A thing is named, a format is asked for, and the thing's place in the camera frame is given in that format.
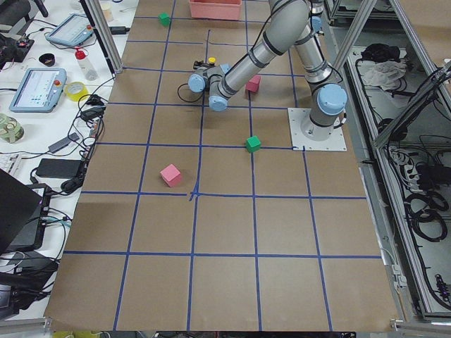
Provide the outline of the pink cube near arm base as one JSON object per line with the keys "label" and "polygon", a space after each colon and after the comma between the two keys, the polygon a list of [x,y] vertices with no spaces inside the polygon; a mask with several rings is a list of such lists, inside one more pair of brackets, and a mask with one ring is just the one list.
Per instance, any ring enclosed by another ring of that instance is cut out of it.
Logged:
{"label": "pink cube near arm base", "polygon": [[245,85],[245,90],[251,93],[257,93],[259,91],[261,83],[261,76],[255,75],[253,76]]}

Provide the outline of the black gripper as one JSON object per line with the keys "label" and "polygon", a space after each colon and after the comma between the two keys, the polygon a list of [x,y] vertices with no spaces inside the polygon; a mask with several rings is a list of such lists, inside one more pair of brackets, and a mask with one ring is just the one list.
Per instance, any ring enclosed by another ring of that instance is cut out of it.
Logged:
{"label": "black gripper", "polygon": [[193,68],[197,69],[197,73],[200,75],[206,73],[209,69],[213,68],[213,66],[213,63],[205,63],[203,61],[195,61],[193,63]]}

